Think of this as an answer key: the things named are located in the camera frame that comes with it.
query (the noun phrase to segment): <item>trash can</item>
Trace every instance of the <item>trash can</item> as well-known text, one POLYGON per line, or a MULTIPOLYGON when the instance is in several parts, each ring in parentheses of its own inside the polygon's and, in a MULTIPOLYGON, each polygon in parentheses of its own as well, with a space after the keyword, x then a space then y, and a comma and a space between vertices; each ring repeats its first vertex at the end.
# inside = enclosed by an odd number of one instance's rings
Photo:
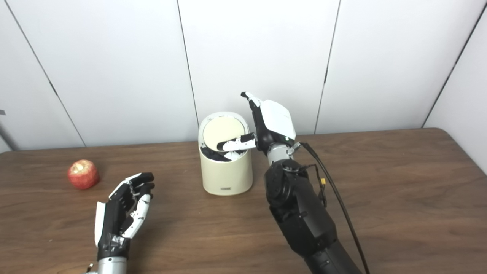
POLYGON ((248 124, 233 112, 217 112, 203 119, 198 134, 204 189, 214 195, 243 193, 252 186, 250 151, 220 152, 219 142, 248 134, 248 124))

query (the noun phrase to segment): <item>white wall panel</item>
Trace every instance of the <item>white wall panel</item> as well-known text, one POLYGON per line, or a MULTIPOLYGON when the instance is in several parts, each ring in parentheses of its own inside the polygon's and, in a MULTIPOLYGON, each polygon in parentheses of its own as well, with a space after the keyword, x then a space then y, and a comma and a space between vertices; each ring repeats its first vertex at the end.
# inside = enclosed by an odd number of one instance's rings
POLYGON ((179 0, 198 119, 237 112, 240 92, 287 107, 296 131, 315 129, 338 0, 179 0))
POLYGON ((176 0, 9 0, 88 146, 195 140, 176 0))
POLYGON ((485 0, 343 0, 317 133, 418 128, 485 0))
POLYGON ((78 136, 32 50, 0 1, 0 129, 15 149, 79 147, 78 136))
POLYGON ((425 127, 447 131, 487 173, 487 15, 484 13, 425 127))
POLYGON ((10 151, 10 147, 7 145, 5 140, 0 136, 0 153, 10 151))

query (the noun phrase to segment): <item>trash can lid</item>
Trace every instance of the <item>trash can lid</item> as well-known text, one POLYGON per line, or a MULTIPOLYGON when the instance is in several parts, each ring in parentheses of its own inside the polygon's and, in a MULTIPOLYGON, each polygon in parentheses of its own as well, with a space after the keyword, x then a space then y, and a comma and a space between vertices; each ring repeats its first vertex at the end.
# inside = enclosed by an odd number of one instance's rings
POLYGON ((203 129, 203 141, 211 150, 218 151, 217 144, 245 134, 242 123, 234 117, 220 116, 212 119, 203 129))

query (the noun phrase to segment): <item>robotic arm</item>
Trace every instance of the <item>robotic arm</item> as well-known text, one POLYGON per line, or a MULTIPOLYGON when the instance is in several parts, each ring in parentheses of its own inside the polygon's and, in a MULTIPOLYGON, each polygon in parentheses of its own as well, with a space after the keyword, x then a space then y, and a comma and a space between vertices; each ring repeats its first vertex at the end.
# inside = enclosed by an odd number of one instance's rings
POLYGON ((313 274, 361 274, 337 237, 330 215, 315 194, 306 171, 293 160, 301 146, 289 111, 282 105, 247 98, 256 133, 218 144, 222 151, 256 147, 267 156, 270 168, 264 176, 269 209, 291 249, 300 255, 313 274))
POLYGON ((139 173, 123 180, 108 197, 98 202, 94 241, 98 247, 98 271, 87 274, 125 274, 130 241, 144 222, 154 188, 152 173, 139 173))

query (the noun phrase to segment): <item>apple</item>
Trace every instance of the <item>apple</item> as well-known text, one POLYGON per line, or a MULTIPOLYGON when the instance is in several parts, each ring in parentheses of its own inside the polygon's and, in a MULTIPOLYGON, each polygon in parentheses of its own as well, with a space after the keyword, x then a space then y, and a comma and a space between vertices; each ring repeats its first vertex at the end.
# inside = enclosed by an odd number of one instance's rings
POLYGON ((98 170, 93 162, 84 159, 71 165, 68 170, 68 178, 77 189, 90 188, 100 180, 98 170))

